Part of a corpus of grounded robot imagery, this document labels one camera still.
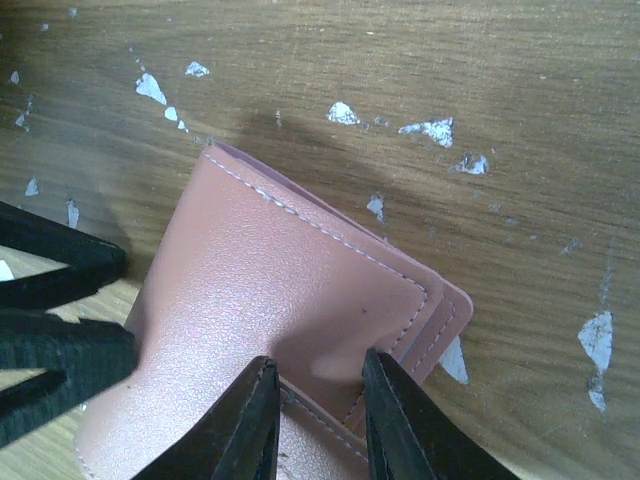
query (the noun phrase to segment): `pink leather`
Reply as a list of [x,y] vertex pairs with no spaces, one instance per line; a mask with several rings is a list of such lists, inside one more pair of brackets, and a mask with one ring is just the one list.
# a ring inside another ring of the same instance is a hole
[[128,480],[257,355],[286,392],[279,478],[367,478],[361,369],[391,352],[417,382],[471,318],[466,294],[266,165],[203,152],[126,326],[140,364],[93,399],[86,475]]

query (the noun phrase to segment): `wallet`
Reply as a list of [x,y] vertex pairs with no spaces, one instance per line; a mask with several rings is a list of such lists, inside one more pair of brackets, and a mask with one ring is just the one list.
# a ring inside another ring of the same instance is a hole
[[370,347],[424,381],[469,297],[285,176],[222,143],[203,151],[125,328],[131,376],[92,399],[87,478],[129,480],[184,436],[257,355],[278,362],[278,478],[368,477]]

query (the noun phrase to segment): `scratched surface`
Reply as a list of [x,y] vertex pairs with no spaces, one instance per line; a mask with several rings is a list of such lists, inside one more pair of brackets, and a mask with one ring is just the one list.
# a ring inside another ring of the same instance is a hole
[[[82,306],[122,321],[201,145],[234,144],[471,294],[469,384],[425,384],[470,436],[524,478],[638,478],[638,25],[621,0],[2,0],[0,200],[68,222],[72,199],[126,248]],[[339,101],[359,123],[327,120]],[[450,117],[450,148],[398,133]],[[604,312],[602,413],[578,334]],[[1,451],[0,478],[78,479],[80,416]]]

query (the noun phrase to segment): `pink wallet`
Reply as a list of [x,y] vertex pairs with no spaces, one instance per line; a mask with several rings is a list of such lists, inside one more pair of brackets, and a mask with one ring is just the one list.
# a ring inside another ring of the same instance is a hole
[[278,478],[366,479],[371,346],[418,383],[469,322],[469,297],[233,147],[202,153],[127,320],[139,365],[94,398],[86,476],[129,480],[257,355],[282,382]]

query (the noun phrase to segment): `brown wood surface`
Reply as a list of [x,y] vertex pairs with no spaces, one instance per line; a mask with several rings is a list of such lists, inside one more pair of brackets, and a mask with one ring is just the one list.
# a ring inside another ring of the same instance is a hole
[[[65,222],[72,197],[80,230],[131,254],[127,280],[71,316],[126,317],[217,138],[470,293],[471,383],[438,368],[426,388],[481,445],[524,478],[640,478],[637,2],[2,0],[0,33],[0,200]],[[136,57],[189,133],[135,93]],[[211,74],[185,76],[193,60]],[[27,133],[14,122],[30,95]],[[337,100],[393,126],[329,123]],[[397,133],[443,116],[451,149]],[[450,172],[465,151],[488,157],[488,175]],[[26,198],[32,176],[40,194]],[[385,225],[366,209],[375,192]],[[561,255],[572,239],[580,248]],[[577,334],[603,309],[614,341],[601,414]],[[0,478],[79,479],[80,418],[0,451]]]

